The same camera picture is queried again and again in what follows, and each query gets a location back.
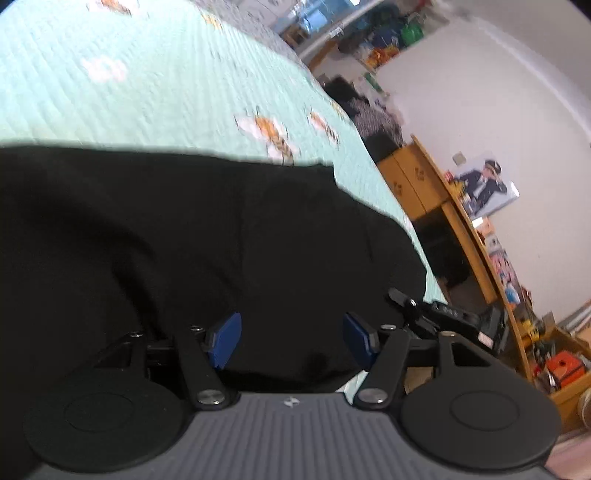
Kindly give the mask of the black garment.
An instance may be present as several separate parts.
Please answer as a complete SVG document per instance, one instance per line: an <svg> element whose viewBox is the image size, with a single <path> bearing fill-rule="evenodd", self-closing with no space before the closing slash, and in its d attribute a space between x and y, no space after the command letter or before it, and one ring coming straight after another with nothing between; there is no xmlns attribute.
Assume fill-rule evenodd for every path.
<svg viewBox="0 0 591 480"><path fill-rule="evenodd" d="M36 465L23 420L41 395L132 331L127 364L85 373L62 406L93 467L165 451L189 402L175 347L232 315L229 388L332 392L358 366L342 319L398 322L427 269L405 229L335 184L332 168L212 156L11 146L1 152L1 475Z"/></svg>

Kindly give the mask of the black white patterned clothes pile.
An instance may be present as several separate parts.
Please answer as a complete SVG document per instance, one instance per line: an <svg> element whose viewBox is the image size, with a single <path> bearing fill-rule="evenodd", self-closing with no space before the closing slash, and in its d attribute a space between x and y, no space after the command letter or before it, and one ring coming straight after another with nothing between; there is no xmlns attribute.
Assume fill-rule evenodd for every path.
<svg viewBox="0 0 591 480"><path fill-rule="evenodd" d="M353 99L349 102L349 106L355 111L353 124L356 125L360 136L366 138L384 133L394 141L394 144L400 146L404 143L401 127L392 115L359 99Z"/></svg>

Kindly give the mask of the orange toy in box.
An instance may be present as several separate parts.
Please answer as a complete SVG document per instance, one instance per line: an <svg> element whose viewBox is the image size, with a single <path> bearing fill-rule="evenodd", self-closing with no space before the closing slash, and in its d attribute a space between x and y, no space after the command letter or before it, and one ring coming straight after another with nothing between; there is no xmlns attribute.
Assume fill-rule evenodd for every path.
<svg viewBox="0 0 591 480"><path fill-rule="evenodd" d="M582 377L587 367L580 356L563 350L546 362L548 372L563 387Z"/></svg>

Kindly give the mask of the pilot portrait poster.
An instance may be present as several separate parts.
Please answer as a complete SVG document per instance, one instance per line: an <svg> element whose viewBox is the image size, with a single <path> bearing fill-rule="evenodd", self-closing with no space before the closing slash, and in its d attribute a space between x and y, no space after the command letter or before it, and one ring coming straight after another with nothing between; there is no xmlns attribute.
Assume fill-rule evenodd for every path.
<svg viewBox="0 0 591 480"><path fill-rule="evenodd" d="M517 186L493 154L480 155L460 166L451 174L450 185L457 190L472 220L488 217L520 197Z"/></svg>

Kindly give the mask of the yellow wooden desk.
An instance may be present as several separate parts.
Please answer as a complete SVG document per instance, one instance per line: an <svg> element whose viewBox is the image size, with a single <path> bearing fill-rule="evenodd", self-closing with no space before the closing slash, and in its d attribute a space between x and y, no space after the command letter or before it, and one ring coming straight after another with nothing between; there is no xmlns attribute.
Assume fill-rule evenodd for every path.
<svg viewBox="0 0 591 480"><path fill-rule="evenodd" d="M448 303L473 313L491 306L503 310L509 337L501 358L531 382L521 330L501 280L471 219L425 147L414 139L380 161L378 168L410 218Z"/></svg>

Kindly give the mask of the mint bee quilt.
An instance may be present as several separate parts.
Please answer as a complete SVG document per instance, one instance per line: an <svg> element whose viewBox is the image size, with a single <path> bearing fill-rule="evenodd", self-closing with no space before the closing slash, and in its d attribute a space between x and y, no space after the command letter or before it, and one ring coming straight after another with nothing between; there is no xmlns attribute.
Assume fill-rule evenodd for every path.
<svg viewBox="0 0 591 480"><path fill-rule="evenodd" d="M212 156L332 168L396 220L442 294L363 140L280 38L233 6L16 1L1 16L1 152L11 146Z"/></svg>

